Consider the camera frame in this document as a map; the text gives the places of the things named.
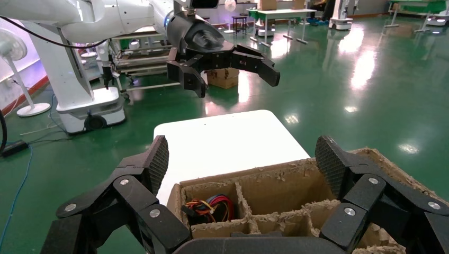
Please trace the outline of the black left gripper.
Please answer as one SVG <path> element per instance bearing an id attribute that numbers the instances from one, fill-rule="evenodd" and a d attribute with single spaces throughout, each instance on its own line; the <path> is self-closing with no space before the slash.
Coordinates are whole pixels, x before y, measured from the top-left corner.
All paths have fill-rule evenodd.
<path id="1" fill-rule="evenodd" d="M 180 83 L 185 90 L 205 97 L 203 70 L 235 68 L 258 74 L 272 87 L 279 85 L 281 74 L 275 63 L 261 51 L 238 44 L 234 46 L 209 22 L 184 12 L 173 15 L 167 24 L 172 44 L 166 61 L 168 79 Z"/>

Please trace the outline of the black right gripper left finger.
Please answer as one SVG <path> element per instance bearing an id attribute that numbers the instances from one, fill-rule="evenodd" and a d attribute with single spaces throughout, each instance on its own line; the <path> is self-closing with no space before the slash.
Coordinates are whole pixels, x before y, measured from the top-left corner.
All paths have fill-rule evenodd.
<path id="1" fill-rule="evenodd" d="M 175 252 L 191 235 L 157 198 L 168 162 L 163 135 L 147 151 L 123 158 L 107 180 L 57 209 L 41 252 L 97 253 L 121 227 L 147 253 Z"/>

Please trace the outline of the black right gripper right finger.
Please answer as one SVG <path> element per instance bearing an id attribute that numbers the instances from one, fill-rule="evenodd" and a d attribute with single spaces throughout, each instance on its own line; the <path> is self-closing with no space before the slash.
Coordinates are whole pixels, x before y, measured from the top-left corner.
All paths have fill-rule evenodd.
<path id="1" fill-rule="evenodd" d="M 315 159 L 339 205 L 319 236 L 346 253 L 376 224 L 406 253 L 448 253 L 448 206 L 385 173 L 368 157 L 317 139 Z"/>

